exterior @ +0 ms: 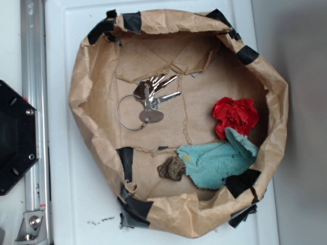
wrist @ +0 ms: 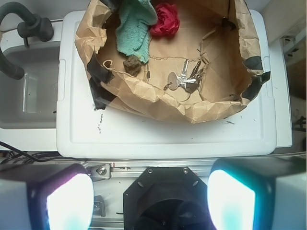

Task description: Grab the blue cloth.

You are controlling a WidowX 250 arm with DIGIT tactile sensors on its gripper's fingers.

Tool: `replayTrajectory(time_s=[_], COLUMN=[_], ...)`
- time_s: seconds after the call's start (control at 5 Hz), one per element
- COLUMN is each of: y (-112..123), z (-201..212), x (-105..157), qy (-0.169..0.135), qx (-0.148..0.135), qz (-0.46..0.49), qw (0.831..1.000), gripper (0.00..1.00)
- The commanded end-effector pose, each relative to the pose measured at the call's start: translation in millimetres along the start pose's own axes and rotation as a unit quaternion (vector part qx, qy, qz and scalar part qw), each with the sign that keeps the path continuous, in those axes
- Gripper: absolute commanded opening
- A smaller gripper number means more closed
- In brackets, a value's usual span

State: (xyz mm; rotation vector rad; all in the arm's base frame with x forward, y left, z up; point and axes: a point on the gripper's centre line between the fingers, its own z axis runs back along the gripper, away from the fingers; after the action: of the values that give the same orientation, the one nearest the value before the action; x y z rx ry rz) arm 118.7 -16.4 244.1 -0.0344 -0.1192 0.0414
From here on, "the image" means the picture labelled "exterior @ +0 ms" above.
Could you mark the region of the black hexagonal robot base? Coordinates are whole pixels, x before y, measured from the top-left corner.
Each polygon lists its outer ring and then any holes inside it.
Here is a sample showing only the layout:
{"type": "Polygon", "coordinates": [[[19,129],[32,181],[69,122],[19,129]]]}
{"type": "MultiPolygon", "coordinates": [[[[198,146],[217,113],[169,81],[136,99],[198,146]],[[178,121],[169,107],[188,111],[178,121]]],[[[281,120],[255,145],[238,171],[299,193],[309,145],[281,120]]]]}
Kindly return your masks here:
{"type": "Polygon", "coordinates": [[[37,160],[35,108],[1,80],[1,196],[7,195],[37,160]]]}

